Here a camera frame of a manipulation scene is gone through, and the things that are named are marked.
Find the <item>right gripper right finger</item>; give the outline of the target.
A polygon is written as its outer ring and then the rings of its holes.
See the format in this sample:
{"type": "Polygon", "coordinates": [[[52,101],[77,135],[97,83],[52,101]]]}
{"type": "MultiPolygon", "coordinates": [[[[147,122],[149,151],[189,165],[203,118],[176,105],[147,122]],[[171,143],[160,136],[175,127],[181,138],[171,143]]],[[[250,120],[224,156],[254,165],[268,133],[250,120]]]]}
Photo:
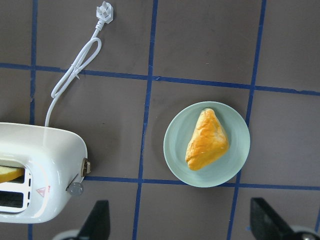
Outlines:
{"type": "Polygon", "coordinates": [[[250,200],[250,229],[256,240],[288,240],[292,228],[262,197],[250,200]]]}

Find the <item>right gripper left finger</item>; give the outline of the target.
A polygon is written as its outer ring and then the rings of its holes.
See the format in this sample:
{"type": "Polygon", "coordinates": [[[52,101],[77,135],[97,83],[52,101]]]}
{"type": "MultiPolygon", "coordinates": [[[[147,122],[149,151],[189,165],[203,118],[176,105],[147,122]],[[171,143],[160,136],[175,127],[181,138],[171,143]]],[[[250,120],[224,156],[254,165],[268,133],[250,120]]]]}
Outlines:
{"type": "Polygon", "coordinates": [[[98,200],[80,229],[78,240],[108,240],[111,232],[108,200],[98,200]]]}

